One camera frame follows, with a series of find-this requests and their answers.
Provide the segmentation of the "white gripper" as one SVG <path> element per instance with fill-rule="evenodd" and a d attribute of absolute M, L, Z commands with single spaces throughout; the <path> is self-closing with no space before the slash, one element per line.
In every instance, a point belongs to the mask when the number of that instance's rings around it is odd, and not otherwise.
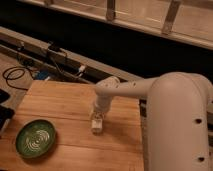
<path fill-rule="evenodd" d="M 98 116 L 99 120 L 103 121 L 103 115 L 106 114 L 110 109 L 110 98 L 97 96 L 92 105 L 92 111 L 90 114 L 90 120 L 96 119 L 96 114 L 101 114 Z"/>

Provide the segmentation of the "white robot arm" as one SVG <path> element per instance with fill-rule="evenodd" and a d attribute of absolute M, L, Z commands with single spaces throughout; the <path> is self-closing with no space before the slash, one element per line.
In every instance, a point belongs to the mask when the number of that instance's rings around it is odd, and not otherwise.
<path fill-rule="evenodd" d="M 98 82 L 90 115 L 91 130 L 103 130 L 114 97 L 146 102 L 147 171 L 210 171 L 207 107 L 213 84 L 196 73 L 170 72 L 159 77 L 120 82 L 112 76 Z"/>

